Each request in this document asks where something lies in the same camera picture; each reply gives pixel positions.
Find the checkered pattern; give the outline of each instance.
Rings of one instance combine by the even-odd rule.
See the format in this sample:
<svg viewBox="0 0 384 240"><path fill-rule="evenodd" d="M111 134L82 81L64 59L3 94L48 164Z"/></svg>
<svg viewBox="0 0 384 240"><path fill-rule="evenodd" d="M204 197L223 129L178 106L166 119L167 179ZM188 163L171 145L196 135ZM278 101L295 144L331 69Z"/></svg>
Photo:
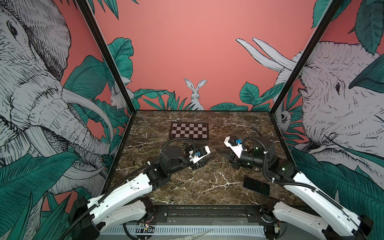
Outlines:
<svg viewBox="0 0 384 240"><path fill-rule="evenodd" d="M207 123L173 123L169 138L208 139Z"/></svg>

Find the black smartphone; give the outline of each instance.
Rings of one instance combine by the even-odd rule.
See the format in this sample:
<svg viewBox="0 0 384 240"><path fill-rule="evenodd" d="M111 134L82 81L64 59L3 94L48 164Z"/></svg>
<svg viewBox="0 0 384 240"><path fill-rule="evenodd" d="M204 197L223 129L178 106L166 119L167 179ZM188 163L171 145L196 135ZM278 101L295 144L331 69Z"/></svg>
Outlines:
<svg viewBox="0 0 384 240"><path fill-rule="evenodd" d="M244 177L243 187L251 191L260 193L261 195L267 197L269 196L269 185L264 182L257 181L249 177Z"/></svg>

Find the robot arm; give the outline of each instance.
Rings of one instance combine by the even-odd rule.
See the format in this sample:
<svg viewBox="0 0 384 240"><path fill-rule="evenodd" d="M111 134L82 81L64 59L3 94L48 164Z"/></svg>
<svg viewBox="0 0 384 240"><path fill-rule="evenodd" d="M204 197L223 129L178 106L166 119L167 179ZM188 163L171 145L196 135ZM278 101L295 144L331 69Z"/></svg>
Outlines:
<svg viewBox="0 0 384 240"><path fill-rule="evenodd" d="M142 173L107 196L101 195L88 201L85 198L76 200L70 213L72 239L92 240L100 232L116 225L133 220L150 220L154 206L149 198L137 199L169 182L171 174L181 169L203 167L211 153L208 146L196 149L195 153L190 148L186 149L186 154L182 152L178 146L168 146L160 157L152 163L148 162Z"/></svg>
<svg viewBox="0 0 384 240"><path fill-rule="evenodd" d="M275 145L266 137L256 140L254 149L248 150L244 142L234 136L226 137L224 144L230 149L220 153L229 159L236 169L239 167L262 168L263 161L268 161L267 177L283 185L315 210L321 217L314 216L275 199L262 208L263 219L266 222L280 220L291 223L320 239L357 240L366 239L372 228L372 220L366 216L344 208L331 197L322 192L300 170L288 162L275 156Z"/></svg>

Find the tropical leaf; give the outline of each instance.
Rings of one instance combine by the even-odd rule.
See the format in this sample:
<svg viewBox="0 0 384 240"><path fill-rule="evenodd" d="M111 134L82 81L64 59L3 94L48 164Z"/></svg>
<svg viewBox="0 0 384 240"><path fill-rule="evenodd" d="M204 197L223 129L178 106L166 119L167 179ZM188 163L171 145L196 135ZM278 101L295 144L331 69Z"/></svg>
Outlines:
<svg viewBox="0 0 384 240"><path fill-rule="evenodd" d="M108 45L108 48L120 75L130 79L133 73L132 60L129 58L133 55L131 40L128 38L116 38L111 44ZM111 89L111 87L115 85L115 80L109 69L108 72L109 74L107 73L107 80L109 89Z"/></svg>
<svg viewBox="0 0 384 240"><path fill-rule="evenodd" d="M210 108L213 111L228 111L229 109L236 107L234 103L219 103Z"/></svg>
<svg viewBox="0 0 384 240"><path fill-rule="evenodd" d="M384 190L365 176L338 164L318 162L312 155L296 148L292 157L300 170L331 197L339 192L340 204L357 215L367 215L374 222L368 239L379 240L384 235Z"/></svg>
<svg viewBox="0 0 384 240"><path fill-rule="evenodd" d="M81 157L71 152L50 157L32 157L26 154L0 168L0 236L15 225L29 200L30 193L34 206L72 163L80 159Z"/></svg>
<svg viewBox="0 0 384 240"><path fill-rule="evenodd" d="M356 36L366 51L375 54L383 36L384 3L374 2L367 5L366 2L361 2L358 11Z"/></svg>
<svg viewBox="0 0 384 240"><path fill-rule="evenodd" d="M236 106L233 108L230 108L229 111L248 111L247 106Z"/></svg>
<svg viewBox="0 0 384 240"><path fill-rule="evenodd" d="M269 111L269 105L270 103L254 106L252 111Z"/></svg>
<svg viewBox="0 0 384 240"><path fill-rule="evenodd" d="M25 204L25 207L17 220L16 224L9 233L7 240L23 240L26 226L32 209L32 193Z"/></svg>
<svg viewBox="0 0 384 240"><path fill-rule="evenodd" d="M124 117L124 120L126 120L127 116L125 115L125 113L122 113L121 111L119 112L117 107L112 107L108 103L102 102L99 99L96 99L96 100L93 99L92 102L104 111L104 113L108 116L113 128L124 127L123 123L120 122L120 119L122 117ZM85 108L85 107L81 107L81 109L93 121L101 122L101 124L104 127L107 126L104 119L99 114L97 114L94 111L92 111L88 108Z"/></svg>
<svg viewBox="0 0 384 240"><path fill-rule="evenodd" d="M378 155L375 155L375 154L372 154L372 153L365 153L365 152L359 152L359 151L356 151L356 150L352 150L352 149L349 149L349 148L346 148L346 147L343 147L342 145L340 144L337 144L335 143L332 139L330 139L329 137L326 136L326 138L331 141L332 143L336 144L337 146L343 148L345 151L347 152L350 152L356 156L359 156L359 157L362 157L362 158L365 158L369 161L372 161L376 164L379 164L380 166L384 167L384 158L381 157L381 156L378 156Z"/></svg>
<svg viewBox="0 0 384 240"><path fill-rule="evenodd" d="M59 204L56 202L55 196L52 193L48 193L47 198L49 209L53 211Z"/></svg>
<svg viewBox="0 0 384 240"><path fill-rule="evenodd" d="M161 97L161 95L160 95L159 93L157 93L157 96L158 96L158 98L159 98L160 107L161 107L162 109L165 109L166 106L165 106L165 104L164 104L163 98Z"/></svg>
<svg viewBox="0 0 384 240"><path fill-rule="evenodd" d="M180 103L178 110L182 110L184 107L184 103L187 100L187 98L184 98L184 100Z"/></svg>
<svg viewBox="0 0 384 240"><path fill-rule="evenodd" d="M287 109L291 109L293 108L293 106L297 103L297 101L300 99L301 97L301 94L298 94L292 101L291 103L288 105L288 108Z"/></svg>
<svg viewBox="0 0 384 240"><path fill-rule="evenodd" d="M359 166L357 166L357 168L355 169L355 172L360 173L361 175L363 175L363 176L369 178L371 181L373 181L373 179L368 174L363 172L363 170L361 170L361 168Z"/></svg>
<svg viewBox="0 0 384 240"><path fill-rule="evenodd" d="M256 106L256 105L259 105L260 103L265 103L269 99L268 99L268 96L255 98L255 99L252 99L251 104L252 104L252 106Z"/></svg>
<svg viewBox="0 0 384 240"><path fill-rule="evenodd" d="M113 12L116 18L119 19L119 11L116 0L104 0L104 2L108 6L108 8Z"/></svg>
<svg viewBox="0 0 384 240"><path fill-rule="evenodd" d="M57 240L60 238L61 229L63 228L63 216L65 215L65 208L71 195L69 195L60 205L52 211L49 217L41 225L40 229L36 232L33 240Z"/></svg>
<svg viewBox="0 0 384 240"><path fill-rule="evenodd" d="M259 97L259 88L246 82L240 91L240 99L243 103L251 104L251 101Z"/></svg>
<svg viewBox="0 0 384 240"><path fill-rule="evenodd" d="M64 88L86 99L93 99L104 90L106 84L103 63L89 55L80 66L75 67Z"/></svg>
<svg viewBox="0 0 384 240"><path fill-rule="evenodd" d="M291 123L291 125L289 125L290 128L294 128L294 127L302 127L303 124L301 122L295 122L295 123Z"/></svg>
<svg viewBox="0 0 384 240"><path fill-rule="evenodd" d="M368 67L349 84L348 88L351 89L354 86L384 93L384 54L368 65Z"/></svg>
<svg viewBox="0 0 384 240"><path fill-rule="evenodd" d="M297 142L289 140L289 139L284 139L284 141L286 144L290 144L290 145L294 145L294 146L296 146L298 144Z"/></svg>
<svg viewBox="0 0 384 240"><path fill-rule="evenodd" d="M336 11L335 15L332 18L332 21L335 20L345 9L346 7L350 4L351 0L343 0L341 6L339 9ZM327 8L329 4L329 0L317 0L314 8L313 8L313 24L312 28L316 27L319 24L319 21Z"/></svg>
<svg viewBox="0 0 384 240"><path fill-rule="evenodd" d="M93 0L88 0L88 2L89 2L89 5L91 6L93 14L95 14L95 5L93 4Z"/></svg>
<svg viewBox="0 0 384 240"><path fill-rule="evenodd" d="M136 92L133 92L134 98L141 98L143 95L149 97L149 98L157 98L157 93L160 95L171 95L172 93L168 92L167 90L154 90L154 89L139 89Z"/></svg>
<svg viewBox="0 0 384 240"><path fill-rule="evenodd" d="M288 128L287 132L289 133L298 133L298 134L301 134L301 135L305 135L303 132L299 131L299 130L296 130L294 128Z"/></svg>
<svg viewBox="0 0 384 240"><path fill-rule="evenodd" d="M279 94L281 92L281 90L284 87L284 84L285 83L279 83L279 84L273 86L271 89L269 89L265 93L263 93L263 95L261 95L260 97L261 98L266 97L267 100L274 98L277 94Z"/></svg>
<svg viewBox="0 0 384 240"><path fill-rule="evenodd" d="M144 100L144 102L148 103L150 106L156 108L157 110L165 110L165 109L161 108L159 105L157 105L157 104L155 104L155 103L153 103L147 99L143 99L143 100Z"/></svg>
<svg viewBox="0 0 384 240"><path fill-rule="evenodd" d="M300 139L300 140L304 140L302 137L300 137L299 135L296 135L296 134L286 134L286 133L283 133L283 136L287 139Z"/></svg>
<svg viewBox="0 0 384 240"><path fill-rule="evenodd" d="M288 108L288 106L289 106L289 104L290 104L290 102L291 102L291 96L292 96L292 89L293 89L293 87L291 87L290 89L289 89L289 91L288 91L288 95L287 95L287 100L286 100L286 109L288 110L289 108Z"/></svg>

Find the rabbit illustration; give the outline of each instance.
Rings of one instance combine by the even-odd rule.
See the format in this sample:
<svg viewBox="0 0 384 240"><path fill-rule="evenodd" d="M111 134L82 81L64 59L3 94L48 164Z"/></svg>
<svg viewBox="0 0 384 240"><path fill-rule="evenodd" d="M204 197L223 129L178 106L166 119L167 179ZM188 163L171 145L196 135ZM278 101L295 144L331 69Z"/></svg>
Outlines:
<svg viewBox="0 0 384 240"><path fill-rule="evenodd" d="M184 78L184 80L185 80L185 83L187 84L187 87L192 89L191 106L194 105L194 107L192 107L191 110L204 110L203 106L199 102L199 98L200 98L199 88L204 86L204 84L207 83L207 80L206 79L201 80L196 88L191 81L189 81L186 78Z"/></svg>

